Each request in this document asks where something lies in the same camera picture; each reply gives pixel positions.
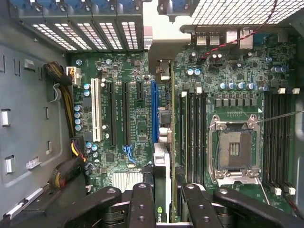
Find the perforated metal slot cover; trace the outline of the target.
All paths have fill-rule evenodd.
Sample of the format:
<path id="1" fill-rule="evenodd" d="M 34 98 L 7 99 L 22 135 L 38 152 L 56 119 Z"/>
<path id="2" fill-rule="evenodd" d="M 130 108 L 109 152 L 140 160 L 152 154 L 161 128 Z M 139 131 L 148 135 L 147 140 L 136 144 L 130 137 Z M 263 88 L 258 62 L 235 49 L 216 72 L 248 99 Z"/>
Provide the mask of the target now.
<path id="1" fill-rule="evenodd" d="M 106 45 L 100 39 L 100 37 L 93 29 L 90 23 L 77 23 L 77 26 L 86 35 L 86 37 L 95 45 L 95 47 L 98 50 L 107 50 Z"/>
<path id="2" fill-rule="evenodd" d="M 70 40 L 80 46 L 82 50 L 92 50 L 92 48 L 67 23 L 55 23 L 55 26 Z"/>
<path id="3" fill-rule="evenodd" d="M 111 22 L 101 22 L 99 23 L 102 31 L 104 32 L 106 38 L 108 39 L 110 45 L 114 50 L 122 50 L 123 46 L 119 40 L 119 37 L 114 29 L 113 23 Z"/>
<path id="4" fill-rule="evenodd" d="M 122 22 L 123 32 L 130 50 L 138 49 L 135 22 Z"/>
<path id="5" fill-rule="evenodd" d="M 67 51 L 76 51 L 77 49 L 68 43 L 64 38 L 62 38 L 59 34 L 57 34 L 54 30 L 49 28 L 45 24 L 32 24 L 31 25 L 34 29 L 36 29 L 38 32 L 46 36 L 47 38 L 51 39 L 61 47 L 63 47 Z"/>

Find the black RAM slot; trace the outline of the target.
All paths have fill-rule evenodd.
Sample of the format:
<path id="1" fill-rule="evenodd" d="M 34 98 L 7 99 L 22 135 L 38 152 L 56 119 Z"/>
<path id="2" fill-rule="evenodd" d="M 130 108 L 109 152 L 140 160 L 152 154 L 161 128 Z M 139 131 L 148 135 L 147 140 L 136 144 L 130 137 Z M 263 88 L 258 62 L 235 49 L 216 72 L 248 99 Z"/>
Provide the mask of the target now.
<path id="1" fill-rule="evenodd" d="M 205 91 L 201 94 L 201 184 L 205 184 L 206 170 L 206 94 Z"/>
<path id="2" fill-rule="evenodd" d="M 295 195 L 295 188 L 292 183 L 292 178 L 289 175 L 289 172 L 292 171 L 292 161 L 293 161 L 293 152 L 291 149 L 292 140 L 293 140 L 293 130 L 292 130 L 292 112 L 295 110 L 294 105 L 294 95 L 287 94 L 286 98 L 286 108 L 287 114 L 289 114 L 285 118 L 285 130 L 286 130 L 286 139 L 285 139 L 285 177 L 284 177 L 284 184 L 285 184 L 285 193 L 288 193 L 291 196 Z"/>
<path id="3" fill-rule="evenodd" d="M 286 114 L 286 97 L 285 94 L 279 94 L 279 114 Z M 286 138 L 286 117 L 281 117 L 278 119 L 279 124 L 279 162 L 278 162 L 278 184 L 282 190 L 282 194 L 285 195 L 287 193 L 287 186 L 285 184 L 285 138 Z"/>
<path id="4" fill-rule="evenodd" d="M 193 93 L 188 98 L 188 132 L 189 132 L 189 182 L 194 182 L 194 145 L 193 145 Z"/>
<path id="5" fill-rule="evenodd" d="M 199 124 L 199 111 L 200 111 L 200 96 L 194 95 L 194 165 L 195 165 L 195 182 L 200 183 L 200 124 Z"/>
<path id="6" fill-rule="evenodd" d="M 271 100 L 271 94 L 270 92 L 264 93 L 264 151 L 263 151 L 263 185 L 271 192 L 272 191 L 272 184 L 269 180 L 270 178 L 270 152 L 269 152 L 269 121 L 267 121 L 268 118 L 270 118 L 270 107 L 269 107 L 269 101 Z"/>
<path id="7" fill-rule="evenodd" d="M 271 95 L 272 98 L 272 117 L 278 116 L 278 98 L 276 94 Z M 277 120 L 272 120 L 271 130 L 272 130 L 272 165 L 271 165 L 271 183 L 274 187 L 274 194 L 276 196 L 281 196 L 281 189 L 277 183 Z"/>

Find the open black PC case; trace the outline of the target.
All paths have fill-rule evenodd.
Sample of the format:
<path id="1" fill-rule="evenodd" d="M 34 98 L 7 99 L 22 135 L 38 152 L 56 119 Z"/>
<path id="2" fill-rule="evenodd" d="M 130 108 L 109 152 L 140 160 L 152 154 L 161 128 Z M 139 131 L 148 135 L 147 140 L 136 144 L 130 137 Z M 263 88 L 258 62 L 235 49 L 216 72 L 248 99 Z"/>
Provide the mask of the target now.
<path id="1" fill-rule="evenodd" d="M 128 48 L 121 25 L 131 21 L 136 50 Z M 122 50 L 112 48 L 101 22 L 113 23 Z M 82 50 L 55 23 L 67 23 L 92 50 Z M 77 23 L 90 23 L 107 50 L 98 50 Z M 65 50 L 32 24 L 47 25 L 77 50 Z M 73 92 L 81 82 L 67 71 L 74 54 L 148 53 L 153 37 L 197 34 L 213 35 L 207 55 L 229 45 L 249 49 L 249 38 L 259 34 L 274 34 L 276 42 L 297 38 L 295 111 L 304 110 L 304 0 L 0 0 L 0 228 L 58 228 L 60 212 L 97 192 L 87 191 L 85 161 L 72 148 Z M 295 115 L 293 144 L 299 212 L 288 214 L 304 221 L 304 113 Z M 180 216 L 156 228 L 194 228 L 182 212 L 185 183 Z M 247 223 L 196 185 L 224 228 Z"/>

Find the blue expansion slot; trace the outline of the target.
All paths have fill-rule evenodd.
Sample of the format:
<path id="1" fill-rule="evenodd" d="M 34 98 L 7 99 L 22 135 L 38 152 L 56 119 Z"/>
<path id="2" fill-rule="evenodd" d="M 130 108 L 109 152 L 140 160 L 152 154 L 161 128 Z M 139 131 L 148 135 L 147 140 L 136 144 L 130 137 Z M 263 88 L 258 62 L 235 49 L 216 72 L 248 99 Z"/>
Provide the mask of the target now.
<path id="1" fill-rule="evenodd" d="M 152 109 L 152 141 L 158 142 L 159 119 L 158 119 L 158 86 L 154 80 L 151 81 L 151 109 Z"/>

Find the long black expansion slot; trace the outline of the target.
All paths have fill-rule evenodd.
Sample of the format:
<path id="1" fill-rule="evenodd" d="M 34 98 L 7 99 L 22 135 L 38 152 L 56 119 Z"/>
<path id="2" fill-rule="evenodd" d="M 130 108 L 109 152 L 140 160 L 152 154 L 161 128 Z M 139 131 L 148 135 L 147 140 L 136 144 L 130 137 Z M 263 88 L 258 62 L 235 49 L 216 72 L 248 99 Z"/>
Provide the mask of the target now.
<path id="1" fill-rule="evenodd" d="M 129 83 L 122 82 L 123 143 L 131 144 Z"/>
<path id="2" fill-rule="evenodd" d="M 108 83 L 108 105 L 109 105 L 109 127 L 110 127 L 110 145 L 115 147 L 116 141 L 116 99 L 115 99 L 115 84 Z"/>

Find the short black expansion slot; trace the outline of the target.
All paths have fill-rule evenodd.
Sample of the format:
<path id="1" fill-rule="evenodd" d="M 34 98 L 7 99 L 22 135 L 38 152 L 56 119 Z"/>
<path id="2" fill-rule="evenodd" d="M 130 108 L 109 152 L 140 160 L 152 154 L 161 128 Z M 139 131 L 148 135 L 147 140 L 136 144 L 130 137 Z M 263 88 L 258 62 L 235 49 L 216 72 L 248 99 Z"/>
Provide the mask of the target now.
<path id="1" fill-rule="evenodd" d="M 144 97 L 144 90 L 143 90 L 143 82 L 136 82 L 136 95 L 137 95 L 137 100 L 143 101 Z"/>

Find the thin metal locking lever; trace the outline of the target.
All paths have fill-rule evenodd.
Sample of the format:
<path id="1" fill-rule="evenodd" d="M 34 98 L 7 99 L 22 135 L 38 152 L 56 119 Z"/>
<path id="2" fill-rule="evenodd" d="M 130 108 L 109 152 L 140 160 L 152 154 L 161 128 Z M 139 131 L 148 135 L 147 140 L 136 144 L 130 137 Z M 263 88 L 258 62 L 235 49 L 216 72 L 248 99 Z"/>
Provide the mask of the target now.
<path id="1" fill-rule="evenodd" d="M 282 114 L 282 115 L 278 115 L 278 116 L 274 116 L 274 117 L 269 117 L 269 118 L 266 118 L 266 119 L 263 119 L 263 120 L 258 120 L 258 121 L 256 121 L 256 123 L 258 123 L 258 124 L 259 123 L 264 123 L 264 122 L 268 122 L 268 121 L 272 121 L 272 120 L 276 120 L 276 119 L 280 119 L 280 118 L 285 118 L 285 117 L 289 117 L 289 116 L 296 115 L 296 114 L 301 114 L 301 113 L 304 113 L 304 110 L 290 112 L 290 113 L 287 113 L 287 114 Z"/>

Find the silver chipset heatsink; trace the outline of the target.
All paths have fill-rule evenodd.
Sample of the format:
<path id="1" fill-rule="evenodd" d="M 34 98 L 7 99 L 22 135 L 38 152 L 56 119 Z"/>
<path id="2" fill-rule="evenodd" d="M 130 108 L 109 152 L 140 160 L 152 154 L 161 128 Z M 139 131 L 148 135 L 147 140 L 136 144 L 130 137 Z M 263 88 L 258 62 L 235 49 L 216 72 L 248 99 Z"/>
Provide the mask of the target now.
<path id="1" fill-rule="evenodd" d="M 143 181 L 141 170 L 114 172 L 112 175 L 112 186 L 125 191 L 129 185 L 135 185 Z"/>

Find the green motherboard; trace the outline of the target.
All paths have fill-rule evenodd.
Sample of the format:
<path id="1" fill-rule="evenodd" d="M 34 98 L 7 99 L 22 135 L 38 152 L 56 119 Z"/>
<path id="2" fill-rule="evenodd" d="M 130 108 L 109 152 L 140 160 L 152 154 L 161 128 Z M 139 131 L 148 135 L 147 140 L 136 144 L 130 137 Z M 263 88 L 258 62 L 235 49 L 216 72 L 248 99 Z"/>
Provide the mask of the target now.
<path id="1" fill-rule="evenodd" d="M 200 142 L 200 178 L 201 172 L 201 94 L 206 94 L 206 170 L 203 187 L 212 193 L 219 188 L 212 184 L 208 172 L 208 127 L 213 115 L 230 120 L 247 119 L 256 114 L 258 120 L 264 118 L 264 93 L 294 95 L 295 100 L 300 89 L 296 87 L 295 68 L 297 64 L 298 39 L 289 37 L 284 42 L 276 42 L 274 34 L 259 34 L 249 38 L 249 49 L 240 49 L 238 45 L 229 45 L 207 55 L 207 43 L 212 34 L 197 34 L 185 45 L 174 60 L 174 116 L 175 116 L 175 171 L 174 171 L 174 213 L 180 216 L 180 186 L 189 182 L 189 132 L 188 132 L 188 98 L 193 93 L 199 99 L 199 142 Z M 153 74 L 148 71 L 148 53 L 84 53 L 74 54 L 68 73 L 78 73 L 81 82 L 76 85 L 74 95 L 74 126 L 76 137 L 72 140 L 73 152 L 85 161 L 87 191 L 93 193 L 102 187 L 112 186 L 114 172 L 141 170 L 143 181 L 154 186 L 151 81 Z M 102 141 L 93 142 L 91 78 L 101 80 L 102 103 Z M 137 100 L 136 82 L 143 82 L 143 101 Z M 116 99 L 116 141 L 110 145 L 108 83 L 115 84 Z M 128 160 L 123 152 L 123 114 L 122 82 L 129 83 L 130 127 L 133 158 L 136 164 Z M 272 98 L 269 101 L 272 117 Z M 295 115 L 292 115 L 294 139 Z M 294 196 L 286 193 L 281 196 L 270 192 L 263 185 L 263 151 L 264 123 L 259 123 L 261 130 L 261 173 L 259 184 L 223 185 L 287 213 L 298 214 Z M 270 178 L 272 165 L 272 121 L 269 121 Z M 296 190 L 293 170 L 289 172 Z"/>

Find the CPU socket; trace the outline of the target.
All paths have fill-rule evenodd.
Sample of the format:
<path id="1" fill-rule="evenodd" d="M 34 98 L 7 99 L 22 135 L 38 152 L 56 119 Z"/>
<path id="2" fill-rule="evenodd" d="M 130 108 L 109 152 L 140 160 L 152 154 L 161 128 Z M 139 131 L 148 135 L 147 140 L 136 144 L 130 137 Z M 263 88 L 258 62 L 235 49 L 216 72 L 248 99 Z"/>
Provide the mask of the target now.
<path id="1" fill-rule="evenodd" d="M 261 130 L 258 116 L 230 120 L 218 114 L 208 127 L 208 172 L 218 186 L 259 184 Z"/>

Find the white expansion slot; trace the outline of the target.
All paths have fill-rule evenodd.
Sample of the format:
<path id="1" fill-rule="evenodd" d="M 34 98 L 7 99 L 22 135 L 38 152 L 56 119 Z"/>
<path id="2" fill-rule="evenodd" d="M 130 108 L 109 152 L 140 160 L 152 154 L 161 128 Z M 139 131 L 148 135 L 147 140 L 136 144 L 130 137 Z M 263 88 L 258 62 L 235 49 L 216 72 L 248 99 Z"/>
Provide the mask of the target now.
<path id="1" fill-rule="evenodd" d="M 91 78 L 92 130 L 93 142 L 102 141 L 101 80 Z"/>

